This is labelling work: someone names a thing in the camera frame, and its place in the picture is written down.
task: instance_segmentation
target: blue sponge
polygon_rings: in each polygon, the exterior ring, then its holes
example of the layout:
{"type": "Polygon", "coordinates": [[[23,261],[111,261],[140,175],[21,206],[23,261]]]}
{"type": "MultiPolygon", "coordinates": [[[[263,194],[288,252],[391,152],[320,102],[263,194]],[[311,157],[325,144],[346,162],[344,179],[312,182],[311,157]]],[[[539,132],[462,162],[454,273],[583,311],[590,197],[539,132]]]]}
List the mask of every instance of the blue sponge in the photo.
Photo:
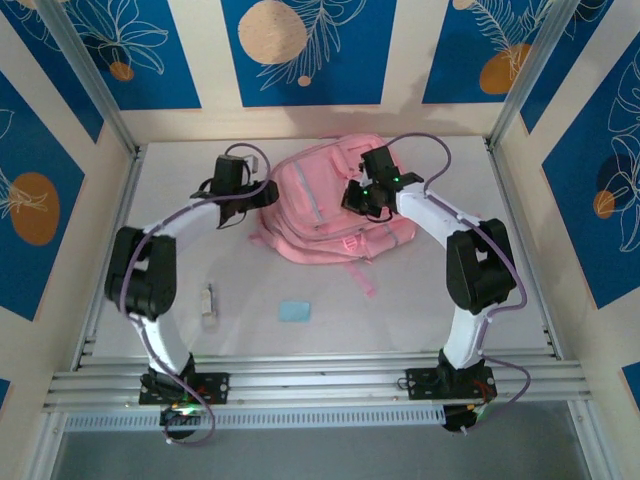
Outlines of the blue sponge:
{"type": "Polygon", "coordinates": [[[280,302],[280,321],[306,323],[311,317],[309,302],[280,302]]]}

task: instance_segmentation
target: blue wall panel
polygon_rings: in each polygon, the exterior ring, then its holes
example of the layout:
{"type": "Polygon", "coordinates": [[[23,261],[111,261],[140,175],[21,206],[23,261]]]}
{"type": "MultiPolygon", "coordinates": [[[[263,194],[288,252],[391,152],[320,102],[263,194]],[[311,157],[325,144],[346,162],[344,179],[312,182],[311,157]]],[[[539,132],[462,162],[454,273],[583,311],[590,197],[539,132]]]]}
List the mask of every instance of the blue wall panel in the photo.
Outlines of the blue wall panel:
{"type": "Polygon", "coordinates": [[[0,73],[0,306],[33,320],[84,173],[0,73]]]}
{"type": "Polygon", "coordinates": [[[640,286],[640,35],[543,167],[598,307],[640,286]]]}
{"type": "Polygon", "coordinates": [[[613,0],[582,0],[520,113],[529,132],[540,120],[613,0]]]}
{"type": "Polygon", "coordinates": [[[58,45],[42,23],[38,13],[17,0],[1,0],[0,11],[20,35],[87,134],[96,142],[104,121],[60,53],[58,45]]]}
{"type": "Polygon", "coordinates": [[[4,401],[7,398],[10,386],[11,382],[0,378],[0,413],[2,413],[2,406],[4,405],[4,401]]]}
{"type": "Polygon", "coordinates": [[[547,7],[544,0],[452,0],[423,103],[503,101],[547,7]]]}
{"type": "Polygon", "coordinates": [[[243,105],[379,104],[395,4],[222,0],[243,105]]]}
{"type": "MultiPolygon", "coordinates": [[[[68,0],[61,4],[122,110],[200,108],[167,0],[68,0]]],[[[0,8],[78,118],[86,94],[37,12],[0,8]]],[[[85,125],[93,134],[93,127],[85,125]]]]}

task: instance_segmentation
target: floor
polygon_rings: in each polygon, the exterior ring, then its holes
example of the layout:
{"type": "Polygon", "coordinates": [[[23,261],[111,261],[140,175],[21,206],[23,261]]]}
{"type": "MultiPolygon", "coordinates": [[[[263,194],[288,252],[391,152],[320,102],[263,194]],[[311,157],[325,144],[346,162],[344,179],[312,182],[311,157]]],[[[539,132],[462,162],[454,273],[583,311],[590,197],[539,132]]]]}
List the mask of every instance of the floor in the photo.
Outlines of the floor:
{"type": "MultiPolygon", "coordinates": [[[[481,137],[445,138],[453,152],[449,172],[434,184],[436,193],[482,218],[507,221],[505,207],[481,137]]],[[[317,140],[265,140],[263,148],[278,162],[317,140]]],[[[229,142],[151,144],[142,167],[127,224],[153,224],[183,206],[200,182],[213,173],[214,162],[229,142]]],[[[441,148],[427,139],[405,139],[394,145],[405,166],[428,177],[444,164],[441,148]]],[[[178,259],[178,296],[166,320],[177,319],[183,340],[196,354],[292,355],[437,350],[446,342],[453,303],[445,286],[445,255],[426,232],[358,268],[374,284],[368,298],[344,266],[301,266],[249,240],[255,218],[203,237],[178,259]],[[201,324],[200,292],[214,284],[219,298],[219,326],[201,324]],[[278,320],[282,301],[311,304],[306,323],[278,320]]],[[[512,248],[523,273],[520,253],[512,248]]],[[[525,285],[533,292],[528,275],[525,285]]],[[[512,292],[509,301],[517,301],[512,292]]],[[[541,307],[505,315],[487,337],[493,349],[544,349],[541,307]]],[[[144,355],[137,335],[104,302],[94,356],[144,355]]]]}

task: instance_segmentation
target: reflective strip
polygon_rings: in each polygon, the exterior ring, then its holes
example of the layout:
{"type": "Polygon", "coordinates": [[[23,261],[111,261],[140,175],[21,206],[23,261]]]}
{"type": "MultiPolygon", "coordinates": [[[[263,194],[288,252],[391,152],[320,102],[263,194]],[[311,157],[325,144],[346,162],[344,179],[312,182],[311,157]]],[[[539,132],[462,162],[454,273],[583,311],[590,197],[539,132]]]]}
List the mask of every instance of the reflective strip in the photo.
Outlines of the reflective strip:
{"type": "Polygon", "coordinates": [[[322,218],[322,215],[320,215],[318,204],[316,203],[316,199],[313,197],[313,192],[311,191],[311,188],[309,188],[309,184],[307,183],[307,179],[304,177],[304,173],[302,172],[300,165],[298,165],[298,162],[292,162],[292,163],[296,171],[298,172],[298,177],[300,177],[300,183],[302,183],[302,187],[306,190],[307,195],[309,196],[309,201],[311,202],[311,207],[313,208],[313,211],[315,212],[316,217],[318,217],[318,220],[324,221],[324,218],[322,218]]]}
{"type": "Polygon", "coordinates": [[[384,229],[391,236],[391,238],[393,238],[393,241],[395,242],[394,247],[397,247],[398,245],[400,245],[400,239],[396,236],[395,232],[391,230],[391,227],[389,227],[389,225],[385,223],[384,229]]]}

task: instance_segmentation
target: small white object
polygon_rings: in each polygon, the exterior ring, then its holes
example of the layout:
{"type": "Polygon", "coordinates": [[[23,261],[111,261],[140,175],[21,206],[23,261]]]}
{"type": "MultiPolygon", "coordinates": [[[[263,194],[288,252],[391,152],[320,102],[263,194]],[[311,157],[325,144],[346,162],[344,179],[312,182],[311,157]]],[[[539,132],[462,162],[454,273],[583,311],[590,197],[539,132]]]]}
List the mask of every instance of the small white object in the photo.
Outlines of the small white object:
{"type": "Polygon", "coordinates": [[[258,173],[258,157],[256,157],[255,155],[247,155],[243,158],[244,161],[247,162],[247,165],[249,165],[249,162],[251,162],[251,173],[258,173]]]}
{"type": "Polygon", "coordinates": [[[202,326],[205,330],[215,329],[218,326],[218,309],[215,290],[212,284],[207,284],[200,292],[200,304],[202,309],[202,326]]]}

